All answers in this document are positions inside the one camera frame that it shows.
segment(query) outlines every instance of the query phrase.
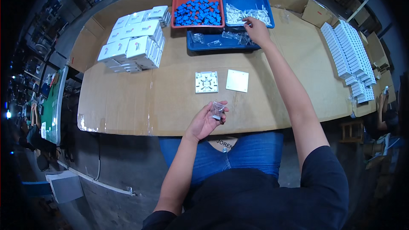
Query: white plastic part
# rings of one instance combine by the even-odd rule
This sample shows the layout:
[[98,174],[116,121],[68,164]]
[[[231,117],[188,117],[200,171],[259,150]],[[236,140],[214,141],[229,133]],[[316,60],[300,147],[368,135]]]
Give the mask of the white plastic part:
[[217,71],[196,72],[195,89],[196,93],[217,93],[219,91],[217,83]]

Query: sleeve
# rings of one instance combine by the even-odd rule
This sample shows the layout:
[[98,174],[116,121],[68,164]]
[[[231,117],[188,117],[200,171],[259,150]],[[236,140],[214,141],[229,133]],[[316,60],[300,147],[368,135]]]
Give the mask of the sleeve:
[[331,208],[334,222],[339,222],[342,227],[348,215],[348,180],[329,146],[318,147],[307,156],[300,186],[317,194],[317,198],[321,198],[320,203]]
[[155,211],[144,220],[142,230],[165,229],[176,217],[175,214],[169,211]]
[[28,134],[27,134],[27,141],[33,145],[33,137],[36,134],[36,130],[38,129],[37,125],[30,126]]

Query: factory floor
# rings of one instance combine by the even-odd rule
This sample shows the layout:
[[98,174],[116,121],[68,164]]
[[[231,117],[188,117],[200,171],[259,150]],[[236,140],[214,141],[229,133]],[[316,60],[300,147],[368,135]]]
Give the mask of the factory floor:
[[[117,0],[103,0],[83,13],[71,23],[59,38],[56,50],[69,56],[74,42],[84,23],[96,12]],[[333,0],[317,0],[330,10],[345,17],[345,9]],[[54,54],[51,61],[62,67],[65,60]],[[70,110],[64,110],[62,119],[68,122],[63,139],[72,147],[74,162],[66,162],[72,168],[95,178],[98,172],[98,158],[101,156],[99,181],[120,189],[131,187],[137,196],[120,194],[81,179],[84,197],[59,208],[74,229],[140,229],[142,221],[152,212],[159,198],[161,183],[167,166],[161,154],[158,138],[95,134],[80,131],[76,126],[76,105],[78,98],[65,101]],[[345,169],[350,186],[351,222],[373,195],[378,168],[365,170],[363,151],[360,145],[340,144],[341,129],[338,119],[323,124],[331,148]],[[283,130],[285,142],[280,167],[279,183],[285,187],[297,187],[300,182],[299,164],[291,129]],[[26,152],[29,162],[39,180],[44,172],[36,167],[33,153]]]

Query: jeans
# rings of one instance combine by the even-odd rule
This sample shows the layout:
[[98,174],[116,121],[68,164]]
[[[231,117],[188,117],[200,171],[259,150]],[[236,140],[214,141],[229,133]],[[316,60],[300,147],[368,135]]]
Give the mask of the jeans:
[[[193,165],[192,186],[231,168],[255,168],[278,179],[283,137],[283,134],[273,131],[245,135],[228,153],[217,151],[208,141],[200,141]],[[160,149],[168,167],[175,158],[180,141],[180,137],[159,137]]]

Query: worker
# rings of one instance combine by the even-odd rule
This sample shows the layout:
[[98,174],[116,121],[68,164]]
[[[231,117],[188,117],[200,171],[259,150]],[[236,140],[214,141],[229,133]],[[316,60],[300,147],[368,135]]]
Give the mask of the worker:
[[31,146],[35,149],[41,151],[42,154],[50,153],[51,157],[55,157],[57,146],[43,139],[40,134],[41,123],[40,123],[40,116],[38,114],[37,105],[35,103],[31,106],[31,125],[27,127],[27,123],[25,121],[21,121],[21,130],[23,136],[21,138],[25,138]]
[[381,93],[377,100],[377,111],[364,116],[364,127],[373,141],[383,135],[391,133],[399,134],[399,118],[397,111],[388,109],[389,93]]
[[144,230],[341,229],[345,223],[348,182],[307,92],[271,41],[265,24],[252,17],[243,21],[250,38],[263,49],[287,108],[301,187],[279,187],[282,134],[245,135],[228,153],[218,152],[204,141],[217,126],[228,123],[225,114],[220,121],[211,118],[209,103],[196,114],[181,139],[160,139],[170,168],[159,201],[143,222]]

